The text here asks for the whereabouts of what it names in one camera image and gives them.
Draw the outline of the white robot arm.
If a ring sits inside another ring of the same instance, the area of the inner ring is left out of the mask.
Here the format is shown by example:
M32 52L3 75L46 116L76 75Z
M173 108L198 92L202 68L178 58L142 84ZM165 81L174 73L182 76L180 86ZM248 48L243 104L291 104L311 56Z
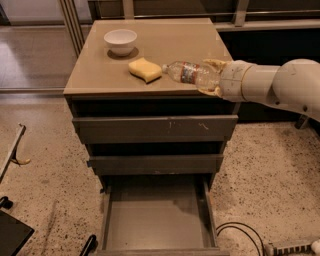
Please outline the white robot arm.
M210 96L231 102L254 102L306 115L320 121L320 64L296 59L281 66L258 65L242 60L205 59L214 74L214 85L199 87Z

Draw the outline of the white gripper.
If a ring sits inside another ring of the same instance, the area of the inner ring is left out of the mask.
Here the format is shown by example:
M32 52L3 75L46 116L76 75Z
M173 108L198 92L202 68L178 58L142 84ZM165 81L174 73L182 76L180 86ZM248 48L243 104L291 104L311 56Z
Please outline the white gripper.
M202 94L219 97L230 102L245 102L243 80L254 63L241 60L222 61L219 59L204 59L204 63L212 66L216 72L221 72L219 86L215 88L199 88Z

